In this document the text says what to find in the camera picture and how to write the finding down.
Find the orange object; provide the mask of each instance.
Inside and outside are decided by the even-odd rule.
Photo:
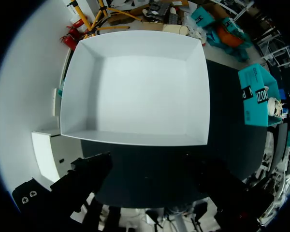
[[[244,42],[244,40],[229,33],[223,25],[216,27],[216,32],[220,40],[227,46],[235,48]]]

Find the red fire extinguisher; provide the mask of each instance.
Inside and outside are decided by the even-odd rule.
[[[78,40],[81,39],[82,35],[81,35],[81,33],[79,33],[79,31],[77,30],[77,28],[75,28],[75,27],[70,27],[70,26],[67,26],[67,28],[70,29],[68,34],[72,35],[72,37],[73,37],[76,41],[78,41]]]
[[[77,42],[72,38],[71,35],[62,36],[60,39],[61,42],[64,42],[72,51],[75,51]]]

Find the black clamp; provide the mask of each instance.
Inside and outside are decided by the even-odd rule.
[[[78,6],[78,3],[77,3],[77,1],[71,1],[67,6],[74,6],[74,7],[76,7],[76,6]]]
[[[92,35],[97,31],[97,28],[94,27],[93,29],[91,29],[90,31],[86,32],[86,35]]]
[[[104,10],[106,10],[106,9],[107,9],[107,6],[103,6],[103,7],[100,7],[99,10],[104,11]]]

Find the cable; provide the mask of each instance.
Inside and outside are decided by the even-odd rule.
[[[174,225],[174,223],[172,221],[169,221],[169,223],[174,227],[175,231],[178,232],[178,230],[177,230],[176,226]]]

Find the white wire rack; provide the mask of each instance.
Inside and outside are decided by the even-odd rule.
[[[263,52],[262,59],[272,61],[273,65],[277,67],[290,67],[290,46],[287,45],[281,38],[281,34],[278,33],[274,36],[269,35],[262,41],[257,43],[261,51]],[[277,57],[284,55],[283,61],[278,61]]]
[[[243,7],[243,9],[241,10],[241,12],[237,13],[236,11],[232,10],[230,7],[222,4],[220,1],[218,0],[211,0],[214,3],[219,4],[220,6],[222,6],[223,8],[225,8],[226,10],[230,11],[232,14],[235,15],[234,17],[234,21],[236,21],[237,19],[239,19],[239,17],[241,17],[246,11],[248,11],[248,9],[250,7],[252,7],[252,5],[255,3],[253,0],[250,1],[248,4],[245,4],[244,2],[242,2],[241,0],[234,0],[234,2],[236,2],[237,4],[241,5]]]

